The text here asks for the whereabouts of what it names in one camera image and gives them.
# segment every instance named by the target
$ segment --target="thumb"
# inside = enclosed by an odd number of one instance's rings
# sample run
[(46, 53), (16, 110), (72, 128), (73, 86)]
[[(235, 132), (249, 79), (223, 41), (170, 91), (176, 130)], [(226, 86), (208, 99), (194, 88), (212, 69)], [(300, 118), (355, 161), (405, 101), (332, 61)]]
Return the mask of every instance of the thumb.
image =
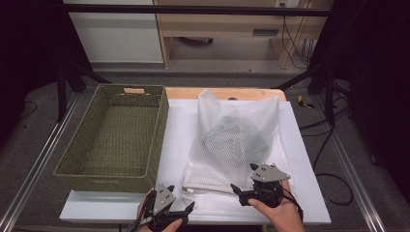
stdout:
[(180, 227), (182, 224), (181, 219), (174, 220), (172, 223), (170, 223), (162, 232), (175, 232), (177, 229)]
[(253, 206), (253, 208), (255, 208), (257, 211), (259, 211), (260, 213), (262, 213), (264, 216), (268, 216), (268, 211), (269, 211), (269, 207), (266, 206), (263, 202), (258, 201), (256, 199), (249, 199), (248, 203)]

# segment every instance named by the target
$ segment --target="black horizontal bar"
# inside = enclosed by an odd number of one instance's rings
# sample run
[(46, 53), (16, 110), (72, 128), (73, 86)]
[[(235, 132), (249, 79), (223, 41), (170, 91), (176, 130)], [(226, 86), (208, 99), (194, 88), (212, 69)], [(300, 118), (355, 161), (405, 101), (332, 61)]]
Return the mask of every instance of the black horizontal bar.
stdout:
[(119, 14), (178, 14), (178, 15), (286, 15), (286, 16), (331, 16), (347, 12), (328, 9), (301, 8), (254, 8), (211, 6), (148, 6), (148, 5), (95, 5), (65, 4), (44, 5), (46, 8), (64, 8), (70, 13), (119, 13)]

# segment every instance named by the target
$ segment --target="basket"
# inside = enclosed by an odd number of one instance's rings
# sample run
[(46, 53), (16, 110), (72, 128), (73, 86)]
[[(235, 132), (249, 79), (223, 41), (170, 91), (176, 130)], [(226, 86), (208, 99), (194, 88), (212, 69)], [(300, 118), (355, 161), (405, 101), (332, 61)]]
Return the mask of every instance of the basket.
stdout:
[(164, 86), (100, 84), (54, 175), (73, 190), (154, 188), (168, 108)]

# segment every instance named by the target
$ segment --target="white cabinet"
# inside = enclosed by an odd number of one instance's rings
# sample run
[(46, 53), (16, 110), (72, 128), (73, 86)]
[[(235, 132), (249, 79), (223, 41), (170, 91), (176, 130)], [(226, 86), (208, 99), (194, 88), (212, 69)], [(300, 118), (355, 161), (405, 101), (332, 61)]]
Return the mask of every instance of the white cabinet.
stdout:
[[(64, 0), (66, 4), (153, 5), (152, 0)], [(93, 63), (162, 63), (154, 14), (70, 13)]]

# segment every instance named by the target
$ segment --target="white tabletop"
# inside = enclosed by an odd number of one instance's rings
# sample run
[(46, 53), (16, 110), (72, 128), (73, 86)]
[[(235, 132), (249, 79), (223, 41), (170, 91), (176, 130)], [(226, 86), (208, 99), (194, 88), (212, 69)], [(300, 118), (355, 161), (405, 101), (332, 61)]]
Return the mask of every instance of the white tabletop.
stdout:
[[(169, 100), (169, 112), (162, 146), (157, 184), (175, 186), (177, 197), (171, 211), (185, 209), (181, 186), (196, 127), (197, 100)], [(280, 136), (291, 169), (292, 184), (304, 210), (304, 224), (329, 224), (331, 219), (312, 171), (293, 109), (288, 101), (279, 103)], [(130, 223), (145, 193), (71, 191), (60, 219), (74, 223)], [(190, 224), (266, 224), (255, 217), (203, 216), (192, 212)]]

